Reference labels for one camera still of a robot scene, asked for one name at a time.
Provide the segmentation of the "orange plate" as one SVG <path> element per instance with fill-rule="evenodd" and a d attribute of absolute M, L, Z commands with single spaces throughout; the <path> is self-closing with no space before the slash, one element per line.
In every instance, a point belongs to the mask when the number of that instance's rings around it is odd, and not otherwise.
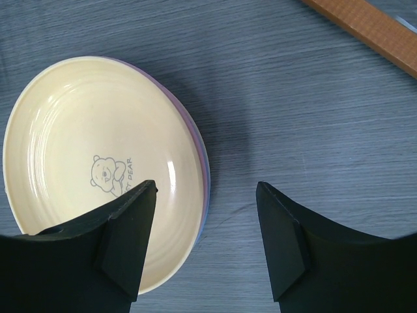
<path fill-rule="evenodd" d="M 30 235 L 153 180 L 142 294 L 181 268 L 199 233 L 203 174 L 185 122 L 147 77 L 106 57 L 60 61 L 25 86 L 5 130 L 3 177 Z"/>

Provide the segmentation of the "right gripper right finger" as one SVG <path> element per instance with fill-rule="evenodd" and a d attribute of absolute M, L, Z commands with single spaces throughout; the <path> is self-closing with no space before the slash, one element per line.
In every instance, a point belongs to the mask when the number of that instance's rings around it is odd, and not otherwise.
<path fill-rule="evenodd" d="M 415 312 L 416 235 L 338 224 L 266 182 L 256 189 L 266 264 L 282 312 Z"/>

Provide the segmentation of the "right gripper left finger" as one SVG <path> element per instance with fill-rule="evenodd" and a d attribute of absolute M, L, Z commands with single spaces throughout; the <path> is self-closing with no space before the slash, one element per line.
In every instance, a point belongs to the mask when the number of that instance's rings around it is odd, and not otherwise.
<path fill-rule="evenodd" d="M 36 235 L 1 237 L 2 312 L 129 312 L 137 300 L 156 183 Z"/>

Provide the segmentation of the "orange wooden shelf rack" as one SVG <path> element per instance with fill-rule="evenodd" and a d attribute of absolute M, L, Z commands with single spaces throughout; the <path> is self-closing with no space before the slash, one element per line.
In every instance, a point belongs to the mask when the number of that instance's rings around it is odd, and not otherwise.
<path fill-rule="evenodd" d="M 416 33 L 367 1 L 305 1 L 413 78 L 416 77 Z"/>

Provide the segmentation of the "pink plate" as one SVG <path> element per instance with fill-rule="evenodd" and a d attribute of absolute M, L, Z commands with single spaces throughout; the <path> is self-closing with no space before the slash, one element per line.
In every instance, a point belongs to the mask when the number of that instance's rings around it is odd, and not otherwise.
<path fill-rule="evenodd" d="M 194 142 L 194 145 L 196 147 L 197 153 L 199 155 L 199 148 L 196 146 L 198 144 L 198 137 L 201 136 L 201 133 L 195 123 L 195 121 L 192 119 L 192 116 L 189 114 L 188 110 L 184 107 L 182 102 L 171 92 L 169 91 L 165 86 L 163 86 L 160 82 L 158 82 L 155 78 L 153 78 L 151 75 L 147 74 L 145 71 L 141 70 L 140 68 L 135 67 L 134 65 L 131 65 L 130 63 L 127 63 L 125 61 L 112 58 L 112 57 L 106 57 L 106 59 L 111 59 L 113 61 L 120 62 L 128 67 L 133 68 L 134 70 L 138 71 L 145 77 L 147 77 L 153 84 L 155 84 L 164 94 L 165 96 L 172 102 L 174 107 L 177 109 L 177 111 L 180 113 L 183 121 L 185 122 L 191 136 Z"/>

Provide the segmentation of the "blue plate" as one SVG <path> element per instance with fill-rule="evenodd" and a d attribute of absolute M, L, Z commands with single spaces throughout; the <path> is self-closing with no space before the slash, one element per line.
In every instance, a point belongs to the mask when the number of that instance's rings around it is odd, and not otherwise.
<path fill-rule="evenodd" d="M 207 154 L 207 149 L 205 147 L 205 143 L 201 136 L 198 137 L 198 144 L 196 146 L 199 148 L 198 152 L 199 152 L 200 163 L 201 163 L 201 168 L 203 172 L 204 203 L 203 203 L 203 213 L 202 213 L 201 222 L 199 226 L 199 233 L 195 240 L 195 243 L 194 243 L 195 245 L 197 244 L 201 234 L 203 233 L 203 229 L 205 227 L 205 223 L 207 220 L 207 215 L 209 212 L 208 209 L 209 209 L 209 204 L 210 204 L 210 188 L 211 188 L 209 158 Z"/>

